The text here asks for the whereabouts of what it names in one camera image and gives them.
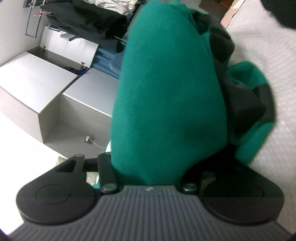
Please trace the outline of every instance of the floor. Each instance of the floor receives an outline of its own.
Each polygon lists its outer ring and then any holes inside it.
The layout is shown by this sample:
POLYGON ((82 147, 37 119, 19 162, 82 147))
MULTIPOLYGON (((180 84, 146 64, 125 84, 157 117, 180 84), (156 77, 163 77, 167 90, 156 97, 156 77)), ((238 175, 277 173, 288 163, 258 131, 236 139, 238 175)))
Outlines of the floor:
POLYGON ((54 167, 59 153, 43 145, 0 112, 0 229, 9 234, 23 221, 15 204, 19 189, 54 167))

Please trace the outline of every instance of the wall outlet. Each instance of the wall outlet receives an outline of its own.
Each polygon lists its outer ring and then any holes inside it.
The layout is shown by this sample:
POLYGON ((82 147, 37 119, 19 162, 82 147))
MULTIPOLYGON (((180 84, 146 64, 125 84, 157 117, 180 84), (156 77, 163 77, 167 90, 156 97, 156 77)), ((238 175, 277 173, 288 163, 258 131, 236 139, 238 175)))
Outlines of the wall outlet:
POLYGON ((87 144, 90 144, 90 145, 91 145, 91 144, 93 143, 91 140, 93 140, 93 138, 90 137, 90 136, 87 136, 87 137, 85 138, 84 142, 87 143, 87 144))

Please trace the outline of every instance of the black clothing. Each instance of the black clothing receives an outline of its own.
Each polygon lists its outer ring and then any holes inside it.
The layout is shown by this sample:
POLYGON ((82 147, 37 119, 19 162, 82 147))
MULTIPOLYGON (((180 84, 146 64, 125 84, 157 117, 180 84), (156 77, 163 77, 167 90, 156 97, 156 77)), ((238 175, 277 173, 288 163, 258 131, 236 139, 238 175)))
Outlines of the black clothing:
POLYGON ((281 25, 296 29, 295 0, 261 0, 262 5, 271 11, 281 25))
POLYGON ((246 85, 231 81, 226 74, 225 65, 234 51, 230 36, 219 21, 210 15, 194 13, 192 16, 200 34, 210 29, 210 48, 225 101, 229 133, 240 136, 258 120, 273 122, 274 103, 270 87, 263 84, 252 90, 246 85))
POLYGON ((118 50, 118 39, 127 31, 127 18, 115 11, 85 3, 83 0, 50 3, 41 9, 47 15, 49 23, 61 30, 97 43, 111 51, 118 50))

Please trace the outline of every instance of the small logo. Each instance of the small logo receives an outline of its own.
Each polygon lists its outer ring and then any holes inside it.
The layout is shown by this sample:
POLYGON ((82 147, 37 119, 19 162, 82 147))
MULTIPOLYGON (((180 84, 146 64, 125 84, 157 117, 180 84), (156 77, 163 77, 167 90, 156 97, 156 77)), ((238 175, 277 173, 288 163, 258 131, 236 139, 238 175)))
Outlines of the small logo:
POLYGON ((145 190, 146 190, 147 192, 152 192, 152 191, 154 190, 154 188, 153 188, 153 187, 147 187, 147 188, 145 188, 145 190))

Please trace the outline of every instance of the power cord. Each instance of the power cord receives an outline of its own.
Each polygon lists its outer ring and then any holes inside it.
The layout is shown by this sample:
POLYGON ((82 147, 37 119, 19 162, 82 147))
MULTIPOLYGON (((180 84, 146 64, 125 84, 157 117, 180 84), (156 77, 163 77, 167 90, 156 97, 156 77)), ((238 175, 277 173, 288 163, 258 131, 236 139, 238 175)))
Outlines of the power cord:
POLYGON ((96 144, 96 143, 90 138, 90 136, 87 136, 84 142, 89 144, 89 141, 91 141, 92 143, 94 143, 97 147, 100 147, 100 148, 102 148, 102 149, 105 149, 104 147, 101 147, 101 146, 99 146, 98 144, 96 144))

